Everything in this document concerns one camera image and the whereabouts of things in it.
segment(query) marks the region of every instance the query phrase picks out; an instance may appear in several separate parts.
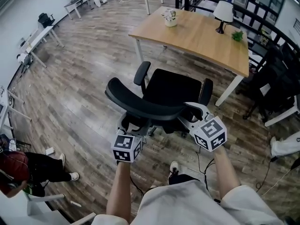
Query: table lamp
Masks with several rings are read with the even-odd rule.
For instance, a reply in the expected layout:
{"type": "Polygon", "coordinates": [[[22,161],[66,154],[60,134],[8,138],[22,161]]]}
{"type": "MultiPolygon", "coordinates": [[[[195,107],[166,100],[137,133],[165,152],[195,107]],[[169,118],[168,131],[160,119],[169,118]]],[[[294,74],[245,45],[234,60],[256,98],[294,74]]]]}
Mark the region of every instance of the table lamp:
{"type": "Polygon", "coordinates": [[[218,33],[224,33],[224,22],[231,23],[233,21],[233,5],[226,1],[220,1],[214,11],[214,16],[221,20],[220,26],[216,31],[218,33]]]}

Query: white vase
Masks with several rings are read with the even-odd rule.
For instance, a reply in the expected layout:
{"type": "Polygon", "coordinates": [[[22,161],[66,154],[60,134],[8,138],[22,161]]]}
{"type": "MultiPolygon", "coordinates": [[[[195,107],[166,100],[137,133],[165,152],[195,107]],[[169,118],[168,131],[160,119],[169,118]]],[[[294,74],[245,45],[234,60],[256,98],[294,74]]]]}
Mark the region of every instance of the white vase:
{"type": "Polygon", "coordinates": [[[167,27],[174,27],[174,26],[177,25],[177,19],[175,18],[175,19],[172,20],[172,21],[168,21],[168,20],[165,19],[165,25],[166,25],[167,27]]]}

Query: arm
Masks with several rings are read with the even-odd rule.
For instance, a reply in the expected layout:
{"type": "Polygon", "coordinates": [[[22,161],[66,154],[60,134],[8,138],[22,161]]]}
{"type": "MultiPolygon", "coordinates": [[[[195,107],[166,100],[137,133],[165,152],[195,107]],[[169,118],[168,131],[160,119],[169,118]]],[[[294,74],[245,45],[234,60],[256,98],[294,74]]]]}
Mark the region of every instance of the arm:
{"type": "Polygon", "coordinates": [[[119,162],[107,202],[106,214],[123,218],[129,223],[131,214],[130,163],[119,162]]]}
{"type": "Polygon", "coordinates": [[[12,198],[16,196],[20,191],[27,187],[27,181],[23,181],[22,184],[16,188],[11,189],[8,193],[6,193],[6,197],[12,198]]]}
{"type": "Polygon", "coordinates": [[[224,146],[214,150],[214,159],[217,168],[217,182],[221,199],[232,189],[241,185],[224,146]]]}

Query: shoe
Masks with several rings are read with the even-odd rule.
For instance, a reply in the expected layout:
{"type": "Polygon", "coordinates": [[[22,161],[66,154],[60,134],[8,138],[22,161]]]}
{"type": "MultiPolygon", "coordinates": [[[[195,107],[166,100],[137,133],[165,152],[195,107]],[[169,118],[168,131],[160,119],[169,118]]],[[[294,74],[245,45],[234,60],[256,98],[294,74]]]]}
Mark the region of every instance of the shoe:
{"type": "Polygon", "coordinates": [[[69,173],[71,175],[71,181],[76,181],[79,179],[79,174],[77,172],[69,173]]]}
{"type": "Polygon", "coordinates": [[[270,141],[270,145],[273,146],[275,144],[276,141],[276,137],[272,137],[271,141],[270,141]]]}
{"type": "Polygon", "coordinates": [[[61,154],[60,155],[60,160],[62,161],[62,169],[64,169],[65,168],[65,164],[66,164],[66,156],[65,156],[65,154],[61,154]]]}
{"type": "Polygon", "coordinates": [[[169,178],[171,176],[174,176],[174,175],[178,175],[179,173],[179,164],[177,161],[172,161],[171,163],[171,166],[170,166],[170,175],[169,175],[169,178]]]}

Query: laminate floor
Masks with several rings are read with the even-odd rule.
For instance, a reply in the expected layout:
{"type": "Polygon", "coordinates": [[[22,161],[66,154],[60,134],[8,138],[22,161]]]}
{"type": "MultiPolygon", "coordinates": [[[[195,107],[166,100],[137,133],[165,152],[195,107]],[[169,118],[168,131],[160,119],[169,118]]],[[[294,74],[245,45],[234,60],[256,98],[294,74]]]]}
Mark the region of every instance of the laminate floor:
{"type": "MultiPolygon", "coordinates": [[[[149,0],[150,10],[161,6],[160,0],[149,0]]],[[[175,0],[165,0],[166,6],[174,6],[175,0]]],[[[32,118],[28,122],[11,114],[12,125],[18,139],[32,143],[32,150],[44,153],[54,147],[56,157],[65,153],[69,171],[80,173],[77,182],[50,183],[47,194],[64,193],[65,200],[51,202],[74,220],[95,212],[105,213],[107,198],[112,187],[116,163],[110,151],[115,135],[115,124],[124,112],[104,94],[108,81],[118,77],[134,93],[141,95],[133,78],[139,66],[135,49],[128,32],[147,17],[144,0],[109,0],[101,8],[89,10],[80,7],[82,19],[72,14],[67,16],[55,31],[65,45],[55,46],[49,38],[45,48],[50,53],[43,68],[34,62],[31,68],[12,83],[15,93],[25,101],[24,106],[16,102],[17,109],[32,118]],[[74,201],[81,208],[70,204],[74,201]]],[[[141,42],[145,59],[151,62],[149,76],[156,68],[180,73],[204,81],[214,82],[209,109],[218,115],[228,129],[225,147],[242,184],[255,189],[267,172],[270,160],[270,138],[286,138],[299,131],[299,117],[289,118],[271,127],[264,127],[260,115],[255,112],[249,120],[242,115],[252,105],[243,95],[231,94],[218,108],[214,104],[234,75],[214,64],[174,49],[141,42]]],[[[132,164],[132,177],[146,191],[153,184],[166,184],[169,165],[173,160],[184,166],[184,172],[204,180],[199,173],[196,151],[190,136],[180,133],[166,135],[162,130],[147,137],[147,145],[132,164]]],[[[212,159],[212,154],[202,150],[200,168],[203,171],[212,159]]],[[[298,154],[283,157],[270,165],[263,194],[286,173],[298,154]]],[[[216,170],[211,166],[207,181],[212,197],[219,198],[216,170]]],[[[294,218],[300,214],[299,170],[288,173],[263,199],[283,218],[294,218]]],[[[132,218],[136,215],[141,197],[134,186],[132,192],[132,218]]]]}

